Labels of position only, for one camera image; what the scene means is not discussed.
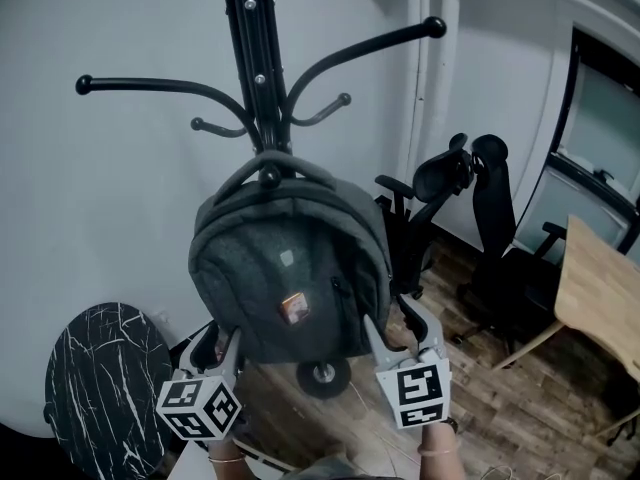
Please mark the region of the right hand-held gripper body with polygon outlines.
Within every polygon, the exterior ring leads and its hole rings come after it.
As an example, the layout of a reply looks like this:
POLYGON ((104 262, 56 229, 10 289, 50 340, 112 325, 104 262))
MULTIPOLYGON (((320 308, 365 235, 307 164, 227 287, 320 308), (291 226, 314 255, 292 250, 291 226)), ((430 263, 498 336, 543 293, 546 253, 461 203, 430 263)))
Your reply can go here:
POLYGON ((451 368, 447 358, 428 351, 413 365, 376 373, 400 430, 443 422, 449 417, 451 368))

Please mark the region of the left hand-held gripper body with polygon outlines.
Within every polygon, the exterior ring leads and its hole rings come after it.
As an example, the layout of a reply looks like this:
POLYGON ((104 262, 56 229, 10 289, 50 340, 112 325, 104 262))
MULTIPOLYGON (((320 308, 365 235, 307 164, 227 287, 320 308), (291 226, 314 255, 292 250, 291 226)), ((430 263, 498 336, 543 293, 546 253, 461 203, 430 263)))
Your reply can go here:
POLYGON ((156 412, 184 441, 223 440, 241 412, 234 393, 240 373, 237 366, 206 374, 175 369, 161 387, 156 412))

